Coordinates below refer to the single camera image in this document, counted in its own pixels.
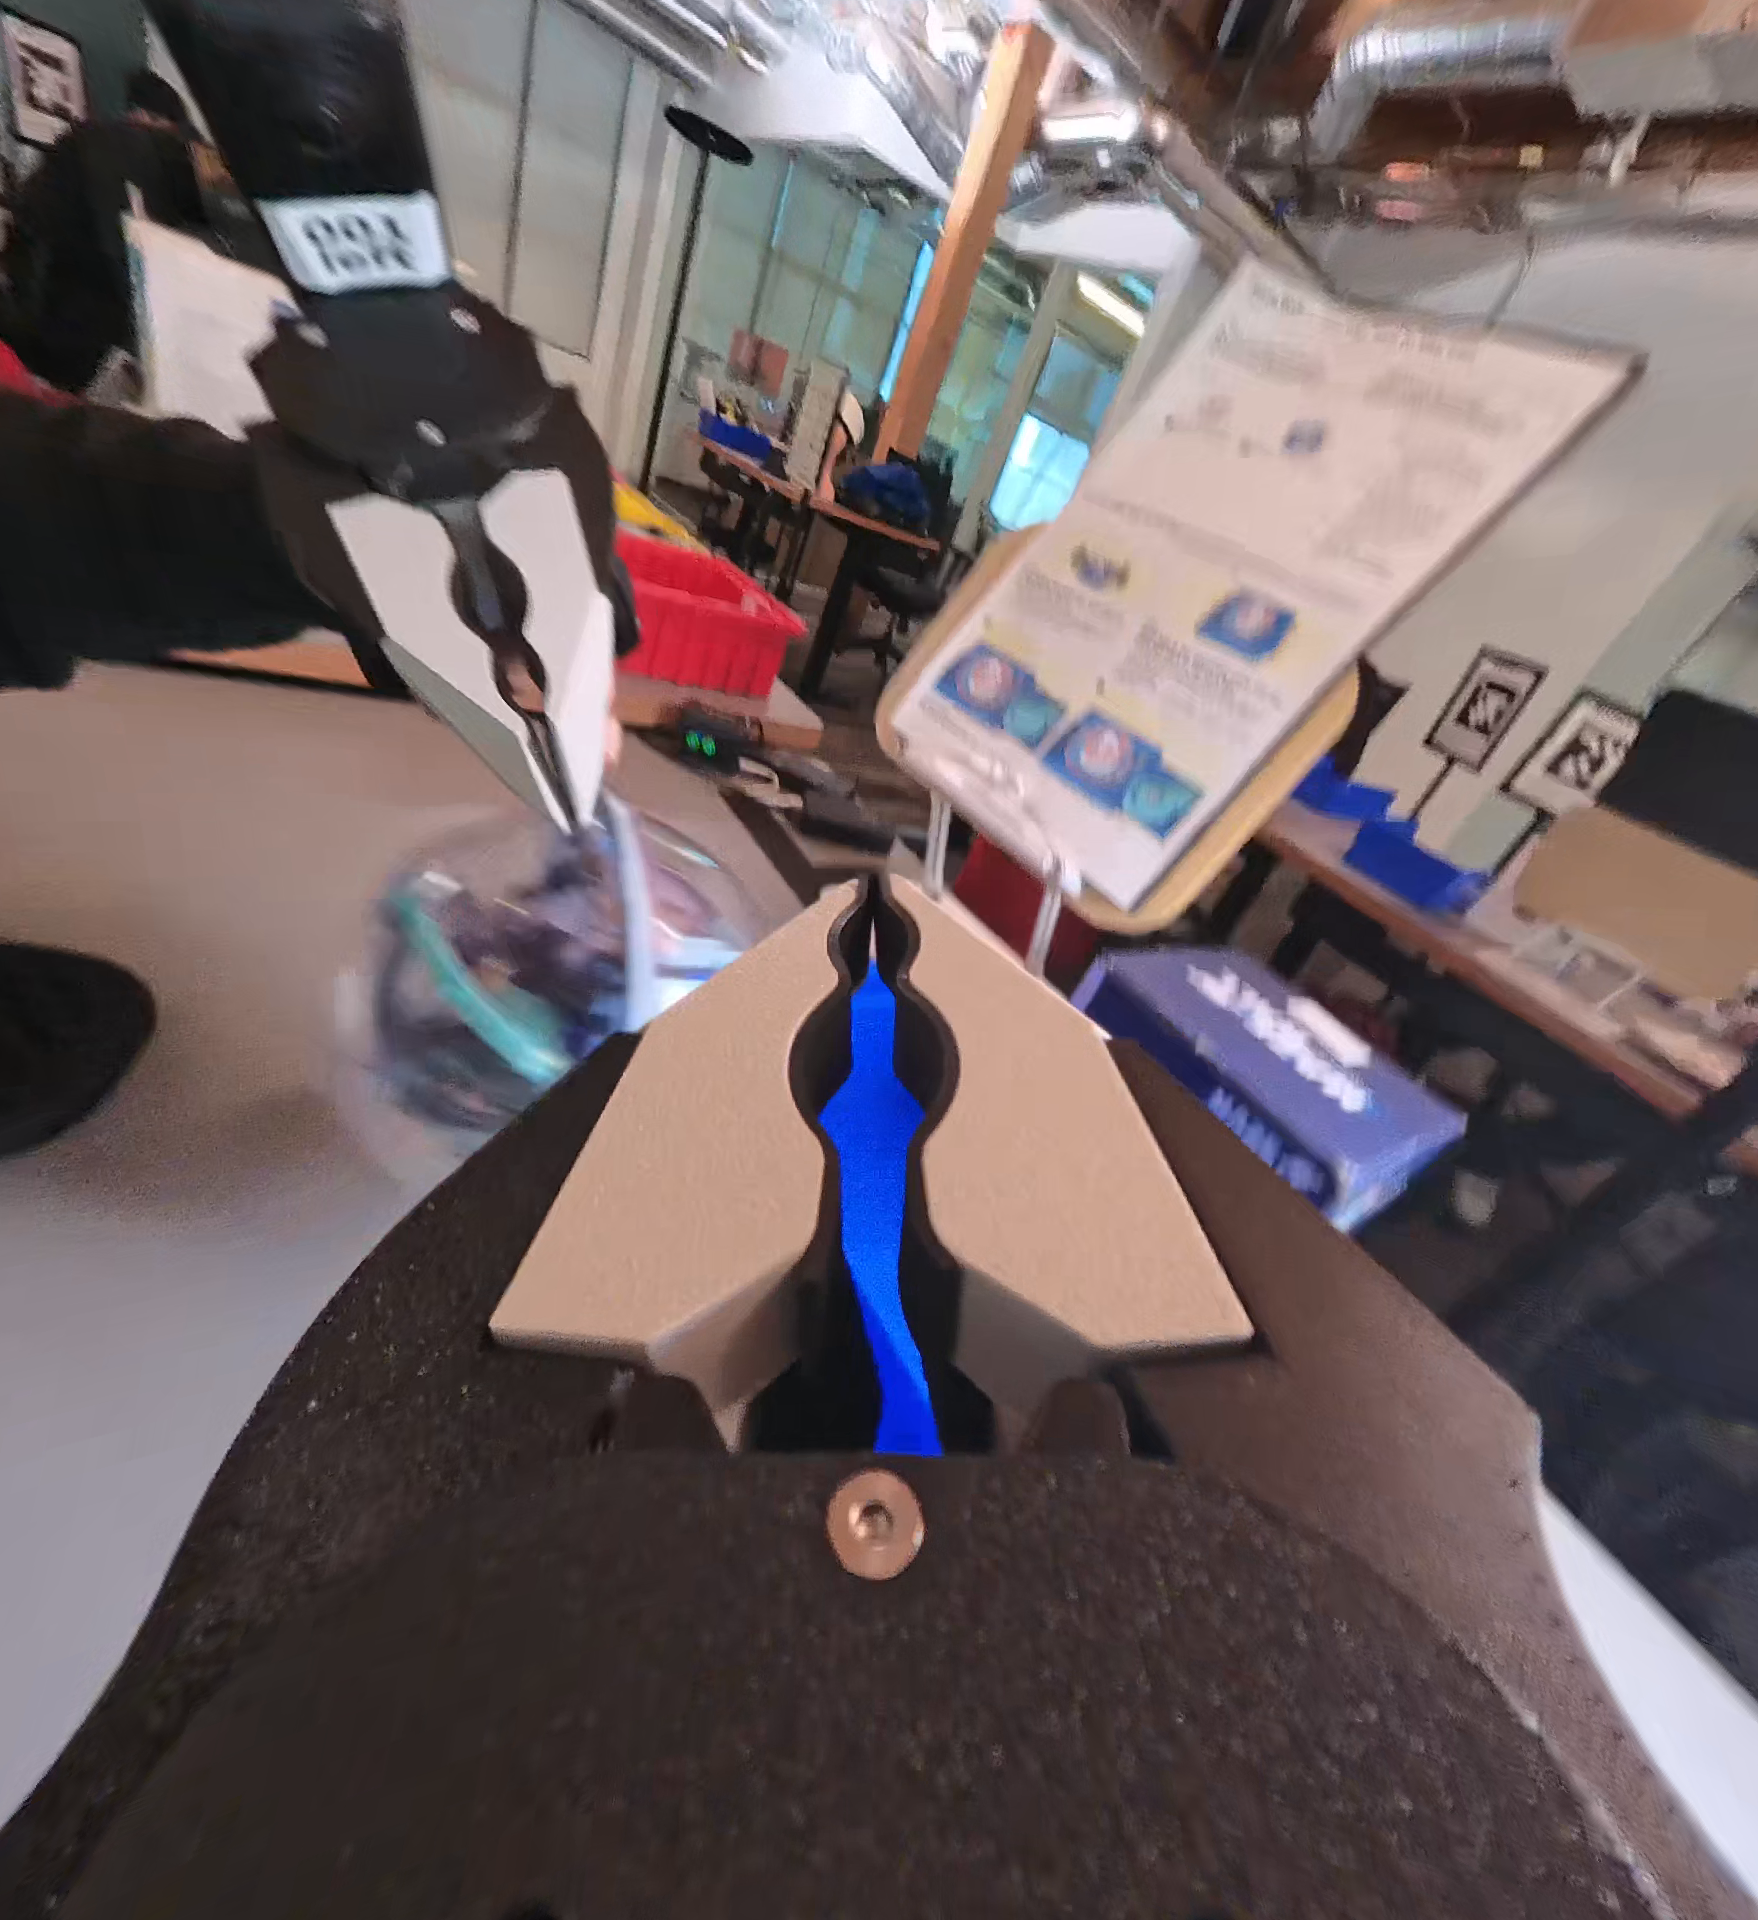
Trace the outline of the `blue plastic bin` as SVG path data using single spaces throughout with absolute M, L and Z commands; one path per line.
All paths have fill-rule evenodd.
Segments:
M 921 1101 L 893 1063 L 895 996 L 877 961 L 849 993 L 849 1067 L 820 1107 L 838 1163 L 840 1251 L 875 1378 L 871 1450 L 944 1451 L 934 1395 L 902 1292 L 910 1150 Z

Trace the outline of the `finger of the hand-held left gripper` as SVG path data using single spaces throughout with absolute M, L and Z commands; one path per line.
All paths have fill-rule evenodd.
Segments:
M 616 731 L 611 599 L 560 471 L 496 484 L 481 498 L 481 531 L 493 567 L 517 577 L 517 597 L 501 602 L 506 632 L 485 645 L 493 702 L 529 792 L 578 829 L 598 812 Z
M 517 599 L 520 582 L 489 556 L 481 499 L 335 499 L 326 516 L 402 682 L 514 796 L 560 826 L 531 793 L 496 703 L 487 643 L 506 635 L 503 602 Z

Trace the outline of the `clear maze ball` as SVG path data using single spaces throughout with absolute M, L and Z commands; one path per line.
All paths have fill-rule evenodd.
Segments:
M 335 983 L 339 1098 L 393 1169 L 446 1172 L 765 930 L 731 867 L 621 798 L 580 827 L 481 815 L 371 900 Z

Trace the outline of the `person's left forearm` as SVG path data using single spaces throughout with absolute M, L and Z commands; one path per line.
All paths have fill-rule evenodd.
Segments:
M 0 691 L 84 662 L 237 654 L 332 624 L 211 425 L 0 391 Z

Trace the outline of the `black floor lamp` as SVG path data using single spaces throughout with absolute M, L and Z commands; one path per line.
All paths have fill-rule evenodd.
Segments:
M 691 104 L 673 104 L 664 109 L 664 120 L 677 146 L 689 158 L 691 171 L 689 183 L 683 190 L 683 210 L 675 220 L 669 299 L 665 303 L 665 318 L 657 334 L 656 377 L 639 446 L 639 467 L 633 482 L 635 490 L 642 494 L 652 491 L 662 427 L 665 424 L 671 394 L 679 384 L 679 376 L 675 372 L 677 347 L 686 303 L 691 289 L 693 263 L 699 248 L 699 221 L 711 170 L 721 166 L 744 171 L 754 166 L 754 150 L 748 139 L 723 126 L 720 120 L 711 117 L 708 111 Z

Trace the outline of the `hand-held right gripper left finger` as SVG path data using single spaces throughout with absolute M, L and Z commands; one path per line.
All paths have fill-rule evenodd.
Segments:
M 689 1384 L 764 1438 L 875 1438 L 875 1351 L 820 1114 L 849 1071 L 873 881 L 827 886 L 638 1033 L 496 1305 L 508 1349 Z

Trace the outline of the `silver air duct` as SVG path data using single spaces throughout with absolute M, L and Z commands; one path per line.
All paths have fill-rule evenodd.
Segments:
M 1580 2 L 1384 4 L 1341 25 L 1304 132 L 1317 154 L 1338 154 L 1373 108 L 1415 93 L 1552 90 Z

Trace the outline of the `wooden support post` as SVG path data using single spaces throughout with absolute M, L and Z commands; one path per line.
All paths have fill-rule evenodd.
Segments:
M 871 452 L 880 462 L 911 459 L 921 449 L 1007 202 L 1013 168 L 1033 139 L 1040 93 L 1054 57 L 1051 34 L 1033 20 L 1007 23 L 994 39 L 980 105 L 873 441 Z

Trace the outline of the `small beige board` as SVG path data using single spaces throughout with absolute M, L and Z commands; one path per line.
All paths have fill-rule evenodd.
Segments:
M 1666 996 L 1726 1000 L 1758 973 L 1758 873 L 1607 805 L 1552 821 L 1511 907 L 1631 961 Z

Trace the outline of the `red plastic bin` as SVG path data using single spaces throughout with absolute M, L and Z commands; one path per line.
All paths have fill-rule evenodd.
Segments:
M 635 618 L 626 675 L 748 700 L 769 695 L 806 619 L 737 566 L 701 545 L 620 530 Z

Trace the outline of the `blue tape strips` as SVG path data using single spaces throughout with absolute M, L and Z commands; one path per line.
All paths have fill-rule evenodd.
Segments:
M 1429 916 L 1460 917 L 1490 894 L 1494 873 L 1467 869 L 1419 842 L 1419 821 L 1396 812 L 1392 788 L 1354 780 L 1331 753 L 1297 782 L 1291 799 L 1351 827 L 1341 855 L 1346 867 L 1375 887 Z

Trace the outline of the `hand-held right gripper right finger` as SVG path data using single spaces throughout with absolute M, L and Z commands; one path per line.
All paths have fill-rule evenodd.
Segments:
M 1103 1030 L 911 879 L 881 886 L 881 930 L 897 1036 L 931 1032 L 918 1177 L 956 1371 L 1024 1427 L 1068 1380 L 1244 1349 L 1249 1310 Z

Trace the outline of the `small framed marker sign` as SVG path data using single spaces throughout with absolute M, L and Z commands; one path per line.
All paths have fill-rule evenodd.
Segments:
M 1544 662 L 1478 648 L 1423 733 L 1423 750 L 1445 765 L 1479 774 L 1546 677 Z
M 1630 753 L 1644 714 L 1582 686 L 1513 762 L 1499 793 L 1544 819 L 1593 803 Z

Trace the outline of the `dark blue cardboard box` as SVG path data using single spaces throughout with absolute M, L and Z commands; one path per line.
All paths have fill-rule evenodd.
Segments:
M 1354 1233 L 1467 1134 L 1467 1115 L 1316 1000 L 1228 947 L 1108 949 L 1072 1006 Z

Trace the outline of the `printed instruction sheet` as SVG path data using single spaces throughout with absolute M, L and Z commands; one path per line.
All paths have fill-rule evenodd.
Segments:
M 923 629 L 887 755 L 1068 894 L 1142 907 L 1644 362 L 1244 258 L 1058 516 Z

